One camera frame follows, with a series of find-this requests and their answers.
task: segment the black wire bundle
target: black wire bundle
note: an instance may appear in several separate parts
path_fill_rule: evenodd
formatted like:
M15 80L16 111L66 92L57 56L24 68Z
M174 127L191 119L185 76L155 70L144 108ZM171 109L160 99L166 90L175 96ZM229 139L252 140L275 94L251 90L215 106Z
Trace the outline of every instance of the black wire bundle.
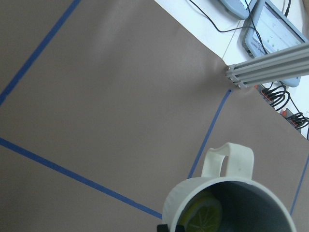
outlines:
M262 90L262 94L269 99L270 101L273 101L270 105L276 110L281 110L283 107L285 107L288 103L288 101L291 99L291 95L290 93L286 90L286 86L285 85L280 85L272 90L270 90L271 86L269 88L265 88ZM277 91L275 92L277 89L279 88L283 88L282 91ZM278 109L275 108L275 106L280 105L282 102L284 102L284 100L286 99L285 103L279 107Z
M286 11L285 11L285 13L284 13L284 16L285 16L285 17L287 17L288 14L289 14L290 6L291 6L291 1L292 1L292 0L289 0L288 7L286 8Z
M212 19L211 19L211 18L210 18L210 17L209 17L209 16L208 16L208 15L195 3L195 2L193 2L192 0L189 0L189 1L190 1L193 5L195 5L195 6L199 9L199 11L201 11L201 12L203 13L203 15L211 22L211 24L214 26L214 28L216 28L216 30L217 30L218 32L224 33L224 32L229 32L229 31L238 30L238 29L242 29L242 28L251 28L251 29L255 30L256 35L257 35L257 38L259 39L259 41L260 41L260 43L261 43L261 45L262 45L262 48L263 48L265 54L267 54L267 51L266 51L266 49L264 48L264 45L263 45L263 42L262 42L260 33L257 31L257 29L256 29L256 27L255 27L255 25L254 25L253 18L252 18L252 14L251 14L251 10L250 10L249 5L248 5L248 3L247 3L246 0L245 0L245 2L246 2L246 4L247 4L248 10L249 10L249 15L250 15L250 19L251 19L251 21L252 21L253 27L240 27L240 28L234 28L234 29L230 29L230 30L220 30L220 29L215 25L215 23L212 21Z
M287 105L287 103L289 102L289 100L291 100L291 102L293 103L293 105L295 106L297 113L294 115L291 115L289 117L287 117L287 120L290 120L294 125L295 125L295 129L302 129L305 128L306 126L309 125L309 118L304 117L303 113L299 111L299 109L296 107L294 101L291 98L291 94L286 90L286 86L280 82L281 85L274 88L274 89L270 89L271 86L269 88L265 88L262 90L262 94L269 99L270 101L273 101L270 105L276 110L281 110L283 107L285 107ZM308 128L308 132L307 132L307 140L309 137L309 128Z
M306 126L309 125L309 118L304 117L302 112L291 115L286 119L292 121L293 124L295 125L295 129L297 130L305 128Z

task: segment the gray device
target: gray device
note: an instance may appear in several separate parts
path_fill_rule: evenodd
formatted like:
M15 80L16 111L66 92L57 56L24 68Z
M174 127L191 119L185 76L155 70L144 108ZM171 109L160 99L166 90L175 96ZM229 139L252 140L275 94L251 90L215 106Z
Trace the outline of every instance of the gray device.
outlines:
M267 53L280 51L308 41L270 0L258 1L252 17ZM250 17L244 23L244 27L247 26L253 27ZM241 36L243 37L242 46L252 58L265 55L254 29L243 28ZM300 77L282 80L283 83L291 87L298 86L299 81Z
M257 0L220 0L220 1L231 13L233 13L234 16L236 16L240 20L243 20L249 17L247 4L249 5L250 10L252 10Z

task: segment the blue painter's tape line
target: blue painter's tape line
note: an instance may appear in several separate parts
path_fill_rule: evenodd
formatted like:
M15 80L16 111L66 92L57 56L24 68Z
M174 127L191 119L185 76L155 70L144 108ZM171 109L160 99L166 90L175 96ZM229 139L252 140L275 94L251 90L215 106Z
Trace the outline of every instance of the blue painter's tape line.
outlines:
M152 215L152 216L154 216L158 219L162 219L161 213L159 213L159 212L157 212L153 209L150 209L150 208L148 208L148 207L146 207L142 204L136 203L135 201L129 199L128 197L125 197L125 196L123 196L123 195L121 195L121 194L119 194L119 193L117 193L117 192L115 192L115 191L113 191L109 188L106 188L106 187L104 187L100 184L97 184L96 182L93 182L93 181L91 181L91 180L89 180L89 179L87 179L87 178L85 178L81 175L78 175L78 174L76 174L76 173L74 173L74 172L72 172L72 171L70 171L70 170L68 170L64 167L61 167L58 164L55 164L55 163L53 163L53 162L51 162L47 159L44 159L43 157L40 157L40 156L38 156L38 155L36 155L36 154L34 154L30 151L27 151L27 150L15 145L15 144L12 144L5 139L0 138L0 145L3 146L3 147L6 147L7 149L10 149L14 152L17 152L18 154L25 156L25 157L33 160L33 161L36 161L36 162L38 162L38 163L40 163L40 164L42 164L42 165L44 165L48 168L54 169L55 171L57 171L61 174L64 174L64 175L66 175L66 176L68 176L68 177L70 177L74 180L77 180L77 181L79 181L79 182L81 182L85 185L88 185L89 187L92 187L92 188L94 188L94 189L96 189L100 192L103 192L103 193L105 193L105 194L107 194L111 197L114 197L114 198L116 198L116 199L118 199L118 200L120 200L120 201L122 201L126 204L129 204L129 205L131 205L131 206L133 206L133 207L135 207L135 208L137 208L137 209L139 209L139 210L141 210L141 211L143 211L147 214L150 214L150 215Z
M31 54L31 56L24 63L24 65L16 73L16 75L13 77L13 79L10 81L10 83L7 85L7 87L4 89L4 91L0 94L0 106L3 104L6 97L16 87L18 82L23 78L25 73L28 71L28 69L31 67L31 65L35 62L35 60L39 57L39 55L42 53L42 51L46 48L46 46L49 44L49 42L52 40L52 38L56 35L56 33L59 31L59 29L65 23L65 21L69 18L71 13L74 11L74 9L77 7L77 5L80 3L80 1L81 0L74 0L71 3L71 5L68 7L68 9L63 13L63 15L60 17L60 19L56 22L56 24L52 27L52 29L48 32L48 34L45 36L45 38L39 44L39 46L34 50L34 52Z
M206 144L207 144L207 142L208 142L208 140L209 140L209 138L210 138L210 136L211 136L211 132L212 132L212 130L213 130L213 128L214 128L214 125L216 124L216 121L217 121L217 119L218 119L218 117L219 117L219 114L221 113L221 110L222 110L222 108L223 108L223 106L224 106L226 100L227 100L228 97L230 96L231 92L232 92L231 89L229 89L229 90L226 92L225 96L223 97L223 99L222 99L222 101L221 101L221 103L220 103L220 105L219 105L219 107L218 107L218 110L217 110L216 114L215 114L214 117L213 117L213 120L212 120L212 122L211 122L211 125L209 126L209 129L208 129L207 134L206 134L206 136L205 136L205 138L204 138L204 141L203 141L203 143L202 143L202 145L201 145L201 147L200 147L200 149L199 149L199 151L198 151L198 153L197 153L197 157L196 157L195 160L194 160L194 163L193 163L192 168L191 168L191 170L190 170L190 173L189 173L189 175L188 175L188 179L189 179L189 178L192 178L193 173L194 173L195 169L197 168L198 161L199 161L199 159L201 158L201 155L203 154L203 151L204 151L204 149L205 149L205 146L206 146Z
M309 162L309 155L307 156L307 160L306 160L306 163L305 163L305 166L304 166L304 169L303 169L303 173L301 174L301 177L300 177L300 180L299 180L299 183L298 183L298 187L297 187L295 197L294 197L294 200L293 200L293 203L292 203L292 207L291 207L291 210L290 210L290 215L292 215L292 213L294 211L294 208L295 208L295 205L296 205L296 202L297 202L297 199L298 199L298 195L299 195L299 192L300 192L300 188L303 184L304 176L305 176L306 170L308 168L308 162Z

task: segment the tablet screen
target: tablet screen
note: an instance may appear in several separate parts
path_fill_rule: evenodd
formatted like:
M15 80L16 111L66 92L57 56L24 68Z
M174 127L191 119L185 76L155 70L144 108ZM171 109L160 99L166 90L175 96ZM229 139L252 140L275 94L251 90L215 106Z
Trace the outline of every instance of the tablet screen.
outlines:
M269 53L304 42L267 3L265 3L260 19L255 26ZM260 44L256 32L253 34L253 39Z

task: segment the lemon slice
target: lemon slice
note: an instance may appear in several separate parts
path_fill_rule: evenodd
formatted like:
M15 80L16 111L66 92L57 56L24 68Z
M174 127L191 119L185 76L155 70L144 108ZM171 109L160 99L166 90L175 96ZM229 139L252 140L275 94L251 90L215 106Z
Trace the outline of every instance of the lemon slice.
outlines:
M204 193L193 199L180 216L178 224L183 225L186 232L216 232L221 219L221 203L211 193Z

